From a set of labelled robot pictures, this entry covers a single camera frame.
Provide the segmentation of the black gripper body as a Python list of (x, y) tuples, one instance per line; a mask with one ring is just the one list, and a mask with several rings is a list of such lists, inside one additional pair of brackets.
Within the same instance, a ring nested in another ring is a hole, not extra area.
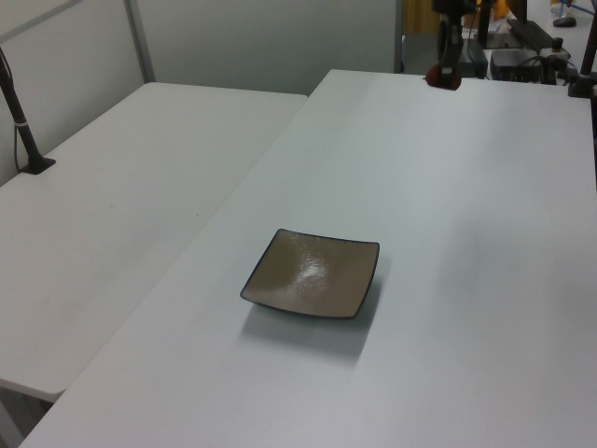
[(471, 14), (477, 7), (476, 0), (433, 0), (432, 9), (440, 15)]

